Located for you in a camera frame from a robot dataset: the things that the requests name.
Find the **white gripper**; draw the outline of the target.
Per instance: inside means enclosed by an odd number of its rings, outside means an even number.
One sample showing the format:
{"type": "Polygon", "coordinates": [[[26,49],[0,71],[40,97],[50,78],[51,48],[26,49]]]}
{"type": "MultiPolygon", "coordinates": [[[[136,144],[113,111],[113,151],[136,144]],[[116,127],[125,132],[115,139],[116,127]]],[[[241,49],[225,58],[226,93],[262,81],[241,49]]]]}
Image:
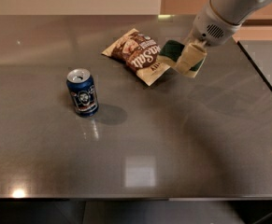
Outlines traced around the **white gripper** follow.
{"type": "Polygon", "coordinates": [[[241,27],[226,20],[209,0],[193,21],[187,42],[179,56],[175,69],[181,74],[197,74],[208,53],[205,46],[224,44],[241,27]]]}

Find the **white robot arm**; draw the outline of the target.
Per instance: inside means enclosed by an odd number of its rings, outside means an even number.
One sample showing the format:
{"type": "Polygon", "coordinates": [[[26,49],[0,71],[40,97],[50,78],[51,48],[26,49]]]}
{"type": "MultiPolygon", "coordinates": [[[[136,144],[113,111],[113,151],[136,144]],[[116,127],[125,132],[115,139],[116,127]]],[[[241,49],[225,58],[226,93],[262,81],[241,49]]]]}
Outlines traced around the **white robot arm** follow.
{"type": "Polygon", "coordinates": [[[193,21],[175,69],[186,74],[207,56],[207,47],[220,46],[234,35],[244,21],[272,0],[208,0],[193,21]]]}

